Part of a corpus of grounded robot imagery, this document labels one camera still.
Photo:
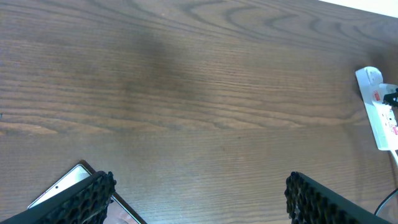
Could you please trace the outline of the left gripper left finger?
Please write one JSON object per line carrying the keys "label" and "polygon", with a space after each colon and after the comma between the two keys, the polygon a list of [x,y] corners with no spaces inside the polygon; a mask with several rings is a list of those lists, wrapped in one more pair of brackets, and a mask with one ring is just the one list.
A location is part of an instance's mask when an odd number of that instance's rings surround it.
{"label": "left gripper left finger", "polygon": [[112,172],[98,171],[1,224],[103,224],[115,185]]}

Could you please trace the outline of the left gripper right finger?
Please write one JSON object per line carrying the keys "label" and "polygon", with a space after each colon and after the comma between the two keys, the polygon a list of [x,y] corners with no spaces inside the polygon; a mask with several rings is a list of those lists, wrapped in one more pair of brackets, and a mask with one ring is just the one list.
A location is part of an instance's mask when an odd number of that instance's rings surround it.
{"label": "left gripper right finger", "polygon": [[292,224],[389,224],[300,172],[286,179],[284,195]]}

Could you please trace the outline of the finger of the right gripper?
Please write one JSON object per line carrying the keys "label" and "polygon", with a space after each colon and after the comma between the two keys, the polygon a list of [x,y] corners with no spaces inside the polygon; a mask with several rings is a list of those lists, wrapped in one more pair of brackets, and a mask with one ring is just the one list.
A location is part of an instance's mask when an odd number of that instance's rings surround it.
{"label": "finger of the right gripper", "polygon": [[397,97],[398,97],[398,92],[397,89],[395,89],[392,93],[384,95],[383,103],[385,105],[397,108],[398,107]]}

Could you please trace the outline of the white power strip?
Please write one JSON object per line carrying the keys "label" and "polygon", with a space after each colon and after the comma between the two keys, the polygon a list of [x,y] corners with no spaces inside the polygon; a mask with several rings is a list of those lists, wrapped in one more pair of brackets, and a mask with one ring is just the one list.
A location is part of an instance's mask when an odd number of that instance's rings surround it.
{"label": "white power strip", "polygon": [[397,120],[394,107],[385,105],[383,98],[397,89],[397,85],[384,83],[382,73],[376,67],[364,67],[355,71],[355,75],[377,148],[381,151],[396,151]]}

